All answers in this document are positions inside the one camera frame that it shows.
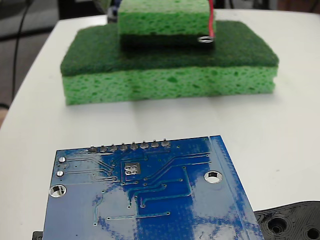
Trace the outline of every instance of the scouring pad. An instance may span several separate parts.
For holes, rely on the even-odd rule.
[[[217,21],[216,51],[121,51],[118,26],[79,31],[62,64],[66,103],[272,93],[278,57],[245,24]]]

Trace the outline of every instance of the metal ring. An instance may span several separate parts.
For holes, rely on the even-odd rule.
[[[202,44],[210,44],[214,41],[214,38],[212,36],[201,36],[198,37],[198,42]]]

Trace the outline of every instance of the black cable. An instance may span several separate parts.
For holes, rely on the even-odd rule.
[[[318,6],[318,4],[320,3],[320,0],[315,0],[314,1],[314,4],[312,5],[312,7],[310,8],[310,13],[313,13],[315,10],[316,10],[316,8],[317,8],[317,6]]]
[[[232,8],[232,9],[234,9],[234,8],[235,8],[234,1],[229,0],[229,4],[230,4],[230,8]]]
[[[31,4],[32,4],[31,1],[27,1],[26,7],[24,9],[24,12],[23,12],[23,15],[21,18],[18,34],[16,36],[16,41],[15,41],[15,49],[14,49],[14,57],[13,57],[13,72],[12,72],[12,94],[11,94],[12,101],[15,98],[15,92],[16,92],[17,57],[18,57],[19,41],[20,41],[20,37],[21,37],[22,27],[24,25],[26,15],[28,13],[28,10],[29,10],[29,7],[31,6]]]
[[[9,106],[5,103],[0,103],[0,109],[9,109]]]

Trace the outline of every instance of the black plastic part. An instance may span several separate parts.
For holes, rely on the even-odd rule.
[[[32,235],[32,240],[42,240],[43,232],[35,231]]]
[[[320,201],[304,201],[255,211],[265,240],[320,240]],[[42,240],[35,231],[32,240]]]

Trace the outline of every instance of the stacked sponges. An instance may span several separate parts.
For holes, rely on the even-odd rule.
[[[279,60],[270,47],[241,22],[217,21],[216,49],[198,48],[208,17],[206,0],[123,0],[118,25],[83,29],[71,44],[66,103],[272,93]]]

